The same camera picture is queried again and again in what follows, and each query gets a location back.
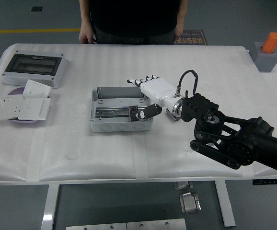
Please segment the person's left hand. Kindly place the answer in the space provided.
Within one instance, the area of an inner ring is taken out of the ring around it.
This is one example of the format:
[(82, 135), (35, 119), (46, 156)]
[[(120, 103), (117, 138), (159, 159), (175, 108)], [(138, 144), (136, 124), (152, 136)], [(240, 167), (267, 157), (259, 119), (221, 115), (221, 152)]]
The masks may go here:
[(178, 40), (183, 34), (184, 23), (177, 23), (174, 31), (174, 41)]

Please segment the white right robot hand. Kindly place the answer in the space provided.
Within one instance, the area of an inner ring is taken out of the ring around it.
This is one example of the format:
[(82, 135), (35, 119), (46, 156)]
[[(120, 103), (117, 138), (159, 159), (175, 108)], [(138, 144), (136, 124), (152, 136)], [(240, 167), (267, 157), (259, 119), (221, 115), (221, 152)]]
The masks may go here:
[(181, 118), (182, 103), (184, 97), (180, 94), (180, 87), (173, 87), (164, 78), (151, 75), (140, 80), (127, 80), (139, 87), (141, 92), (150, 98), (152, 104), (136, 114), (137, 118), (151, 118), (167, 108), (174, 120)]

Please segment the person's right hand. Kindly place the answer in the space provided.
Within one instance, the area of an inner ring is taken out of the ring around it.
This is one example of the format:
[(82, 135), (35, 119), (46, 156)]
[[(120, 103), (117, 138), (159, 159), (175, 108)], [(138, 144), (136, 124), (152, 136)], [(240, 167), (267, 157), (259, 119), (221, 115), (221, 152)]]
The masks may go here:
[(79, 33), (81, 44), (96, 44), (96, 36), (92, 27), (82, 27)]

